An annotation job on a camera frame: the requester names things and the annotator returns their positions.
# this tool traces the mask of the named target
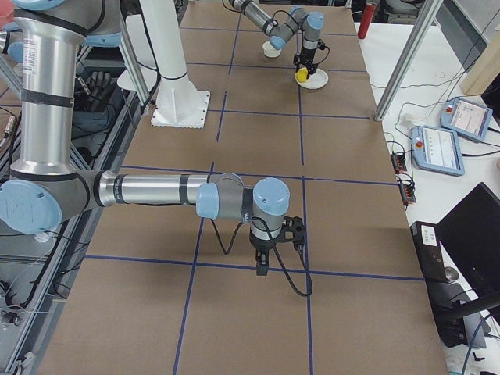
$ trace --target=white bowl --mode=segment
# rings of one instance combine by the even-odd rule
[[[264,55],[271,59],[275,59],[281,53],[280,49],[275,49],[268,41],[262,45],[262,49],[264,50]]]

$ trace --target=sticker label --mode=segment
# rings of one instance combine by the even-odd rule
[[[38,43],[34,39],[24,39],[23,74],[37,73]]]
[[[433,227],[429,227],[427,225],[422,226],[422,241],[424,245],[438,246],[436,232],[434,232]]]

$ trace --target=brown cardboard surface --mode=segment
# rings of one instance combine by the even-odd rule
[[[446,374],[424,282],[314,276],[315,375]]]
[[[228,71],[228,66],[195,63],[187,65],[189,79],[196,83],[196,88],[200,91],[210,91],[209,110],[221,110],[223,107],[229,79]]]
[[[332,51],[329,69],[363,70],[350,11],[314,10],[325,14],[325,37],[344,49]],[[294,70],[283,68],[295,41],[283,59],[263,59],[262,35],[220,3],[190,2],[182,25],[190,78],[212,92],[205,127],[152,127],[144,117],[124,163],[135,167],[122,171],[209,171],[214,163],[215,173],[240,173],[246,184],[284,177],[288,214],[308,227],[310,309],[281,271],[255,275],[248,226],[223,256],[211,223],[192,207],[113,207],[40,373],[447,373],[384,136],[368,120],[368,75],[330,71],[324,89],[299,90]],[[350,169],[351,158],[365,164]],[[217,225],[227,245],[236,222]],[[296,252],[279,249],[304,290]]]
[[[301,88],[302,114],[371,118],[377,108],[368,73],[329,71],[327,86]]]
[[[234,65],[268,66],[269,68],[287,67],[295,69],[295,65],[293,64],[294,54],[297,53],[297,41],[295,38],[285,45],[278,57],[272,59],[265,57],[263,52],[263,43],[268,40],[269,37],[264,33],[240,31],[234,50]]]
[[[422,277],[396,186],[306,181],[313,270]]]
[[[288,288],[282,273],[197,268],[177,373],[309,373],[306,303]]]
[[[229,12],[220,2],[190,2],[180,24],[181,28],[231,29],[238,27],[239,14]]]
[[[233,67],[226,109],[298,115],[294,70]]]
[[[86,259],[40,375],[169,373],[191,268]]]
[[[362,54],[358,37],[355,35],[321,35],[321,39],[330,48],[327,59],[320,64],[320,68],[327,70],[354,70],[366,72],[363,59],[353,59],[353,56]],[[326,52],[318,51],[317,57],[321,61]]]
[[[234,34],[234,31],[225,30],[181,30],[180,36],[186,62],[203,61],[208,64],[229,65],[233,52]]]
[[[218,149],[220,172],[302,175],[298,116],[224,113]]]
[[[219,113],[209,112],[203,129],[153,127],[151,116],[152,111],[141,118],[124,165],[210,170],[216,154]]]
[[[395,182],[381,123],[305,117],[302,128],[306,176]]]

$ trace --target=black device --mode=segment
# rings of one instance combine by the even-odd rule
[[[482,182],[436,225],[441,243],[479,296],[451,309],[434,311],[437,324],[485,309],[500,323],[499,225],[500,199]]]
[[[443,264],[441,244],[436,235],[434,224],[416,221],[412,224],[411,231],[420,269],[425,280],[448,282]]]

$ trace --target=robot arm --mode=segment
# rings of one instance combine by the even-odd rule
[[[252,0],[230,0],[231,5],[243,15],[247,16],[263,33],[270,37],[270,44],[275,49],[283,49],[284,46],[299,31],[302,32],[302,48],[300,54],[294,57],[295,71],[303,65],[310,75],[316,72],[318,67],[314,63],[316,50],[324,50],[325,44],[320,39],[323,29],[324,15],[320,12],[306,12],[300,6],[294,6],[287,12],[288,18],[279,25],[278,22],[264,12]]]
[[[23,131],[11,180],[0,187],[0,219],[14,230],[36,234],[99,206],[195,205],[201,217],[251,224],[258,274],[266,274],[269,250],[277,242],[292,241],[302,254],[305,228],[299,218],[285,216],[290,193],[278,179],[244,187],[233,174],[131,176],[76,170],[70,163],[70,135],[77,49],[86,39],[102,45],[119,42],[119,1],[86,0],[85,7],[80,0],[14,3],[24,34]],[[308,30],[309,17],[300,9],[293,14],[301,20],[294,33],[298,25]],[[277,27],[272,23],[269,33],[283,41],[292,37]]]

